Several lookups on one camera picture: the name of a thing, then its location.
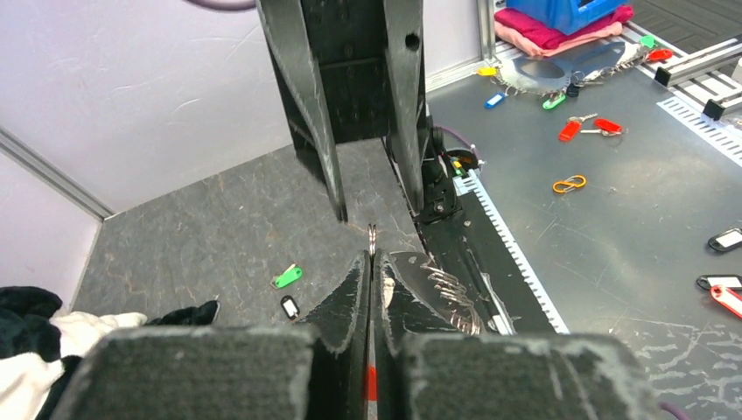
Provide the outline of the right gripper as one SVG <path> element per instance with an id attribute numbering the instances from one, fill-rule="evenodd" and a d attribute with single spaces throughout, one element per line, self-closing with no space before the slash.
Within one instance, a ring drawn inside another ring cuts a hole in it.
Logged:
<path id="1" fill-rule="evenodd" d="M 336 144 L 392 137 L 409 207 L 423 202 L 423 3 L 259 1 L 295 145 L 314 145 L 336 217 L 347 221 Z"/>

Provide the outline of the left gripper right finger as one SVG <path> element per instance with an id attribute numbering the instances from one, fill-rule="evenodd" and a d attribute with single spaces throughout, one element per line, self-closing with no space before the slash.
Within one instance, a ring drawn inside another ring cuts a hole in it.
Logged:
<path id="1" fill-rule="evenodd" d="M 374 256 L 381 419 L 657 419 L 655 392 L 619 340 L 599 334 L 461 332 L 393 257 Z"/>

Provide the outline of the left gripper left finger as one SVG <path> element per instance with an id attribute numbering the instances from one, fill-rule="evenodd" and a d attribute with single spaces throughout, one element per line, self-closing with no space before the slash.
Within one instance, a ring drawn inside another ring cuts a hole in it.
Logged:
<path id="1" fill-rule="evenodd" d="M 103 338 L 56 419 L 364 419 L 371 258 L 288 325 L 146 326 Z"/>

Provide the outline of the green key tag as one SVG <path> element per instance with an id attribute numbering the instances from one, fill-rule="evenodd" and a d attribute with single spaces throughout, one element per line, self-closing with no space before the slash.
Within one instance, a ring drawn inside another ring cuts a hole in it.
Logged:
<path id="1" fill-rule="evenodd" d="M 283 272 L 275 274 L 271 278 L 269 284 L 274 289 L 281 290 L 301 279 L 303 274 L 304 272 L 301 267 L 298 267 L 296 264 L 292 264 Z"/>

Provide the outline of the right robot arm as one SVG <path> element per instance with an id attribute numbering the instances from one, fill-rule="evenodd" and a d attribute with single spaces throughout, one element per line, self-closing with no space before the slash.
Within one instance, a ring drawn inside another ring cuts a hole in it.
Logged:
<path id="1" fill-rule="evenodd" d="M 382 139 L 410 211 L 430 224 L 459 210 L 443 133 L 428 114 L 420 1 L 260 1 L 294 148 L 347 219 L 337 146 Z"/>

